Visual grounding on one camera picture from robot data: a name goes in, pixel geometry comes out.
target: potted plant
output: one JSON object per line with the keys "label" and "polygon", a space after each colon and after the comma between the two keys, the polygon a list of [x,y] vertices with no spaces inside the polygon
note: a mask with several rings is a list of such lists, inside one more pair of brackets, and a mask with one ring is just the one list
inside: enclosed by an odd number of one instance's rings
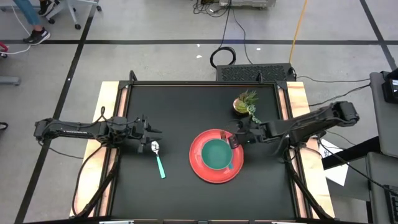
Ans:
{"label": "potted plant", "polygon": [[258,98],[256,98],[256,91],[246,90],[244,93],[241,93],[238,98],[234,100],[233,107],[235,112],[240,115],[249,114],[252,116],[252,120],[256,123],[261,123],[255,116],[254,112],[256,111],[256,106],[254,105]]}

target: concrete floor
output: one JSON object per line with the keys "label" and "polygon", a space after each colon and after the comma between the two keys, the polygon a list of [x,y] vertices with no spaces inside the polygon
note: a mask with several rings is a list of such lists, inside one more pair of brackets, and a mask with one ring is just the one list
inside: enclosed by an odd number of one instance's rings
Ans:
{"label": "concrete floor", "polygon": [[[366,1],[376,24],[386,40],[398,40],[395,0]],[[102,13],[95,13],[87,40],[197,40],[221,39],[226,16],[212,18],[194,15],[189,0],[100,0]],[[238,21],[247,39],[292,40],[303,0],[277,0],[266,10],[236,8]],[[78,20],[85,26],[90,7],[76,6]],[[25,22],[22,14],[19,17]],[[75,30],[68,13],[55,18],[54,25],[43,21],[52,40],[80,40],[82,30]],[[26,36],[12,11],[0,11],[0,41],[21,40]],[[242,39],[243,32],[229,18],[226,39]],[[308,1],[299,40],[377,40],[359,0]],[[126,80],[131,69],[139,80],[215,80],[216,71],[208,58],[218,44],[86,44],[77,63],[74,77],[60,119],[90,122],[93,118],[100,84],[106,80]],[[33,138],[34,122],[51,117],[57,105],[65,78],[75,55],[78,41],[70,44],[43,44],[28,52],[0,58],[1,75],[17,75],[20,86],[0,86],[0,121],[10,124],[0,134],[0,217],[13,223],[27,184],[32,175],[40,146]],[[371,72],[391,70],[380,45],[297,45],[292,65],[298,75],[318,80],[357,80]],[[26,48],[9,44],[10,51]],[[246,64],[243,45],[236,50],[236,64]],[[288,62],[290,45],[248,44],[253,63]],[[398,58],[398,46],[389,45]],[[220,52],[216,64],[227,64],[229,53]],[[364,83],[305,83],[309,103],[318,103],[343,94]],[[354,143],[377,135],[370,88],[354,92],[341,100],[354,103],[361,121],[351,128],[333,128]],[[349,144],[328,134],[326,140],[340,147]],[[56,139],[51,146],[59,151],[82,156],[86,141]],[[49,152],[40,175],[25,222],[67,218],[72,201],[76,174],[81,161]],[[361,221],[366,212],[345,209],[357,204],[332,198],[336,216]]]}

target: fork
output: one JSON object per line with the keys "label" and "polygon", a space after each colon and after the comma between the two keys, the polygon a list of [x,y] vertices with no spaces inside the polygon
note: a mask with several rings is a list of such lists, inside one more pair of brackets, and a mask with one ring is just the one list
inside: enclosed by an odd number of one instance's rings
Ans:
{"label": "fork", "polygon": [[[225,131],[224,131],[224,130],[221,130],[221,131],[220,131],[220,136],[221,136],[221,139],[224,140],[225,142],[227,142],[227,144],[228,144],[228,141],[226,140],[226,134],[225,134]],[[228,164],[228,168],[229,168],[230,170],[233,169],[232,161],[231,161],[231,163]]]}

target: small plant pot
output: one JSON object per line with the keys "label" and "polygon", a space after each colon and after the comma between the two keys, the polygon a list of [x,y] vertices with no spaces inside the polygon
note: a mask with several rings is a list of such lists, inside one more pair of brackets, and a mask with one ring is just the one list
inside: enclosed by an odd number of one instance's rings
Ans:
{"label": "small plant pot", "polygon": [[247,115],[249,114],[248,111],[243,112],[243,111],[239,111],[239,110],[236,109],[236,103],[238,102],[238,100],[239,100],[239,99],[235,99],[234,102],[233,102],[233,104],[232,104],[235,113],[236,113],[237,115],[240,115],[240,116],[247,116]]}

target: white cable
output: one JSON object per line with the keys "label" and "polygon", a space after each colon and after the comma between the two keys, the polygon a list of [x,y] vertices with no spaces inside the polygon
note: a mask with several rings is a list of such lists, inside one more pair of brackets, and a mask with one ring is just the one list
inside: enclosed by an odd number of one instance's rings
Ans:
{"label": "white cable", "polygon": [[[30,35],[29,31],[25,28],[25,26],[24,26],[24,25],[22,24],[22,22],[19,20],[19,18],[18,18],[18,16],[17,16],[17,13],[15,12],[14,6],[11,5],[11,7],[12,7],[12,11],[14,11],[14,15],[15,15],[15,17],[17,18],[19,24],[24,28],[24,30],[27,32],[27,34]],[[28,45],[28,47],[27,47],[25,50],[21,50],[21,51],[18,51],[18,52],[11,52],[11,53],[8,53],[8,52],[0,52],[0,54],[14,55],[14,54],[19,54],[19,53],[26,52],[26,51],[28,51],[29,49],[30,49],[30,45]]]}

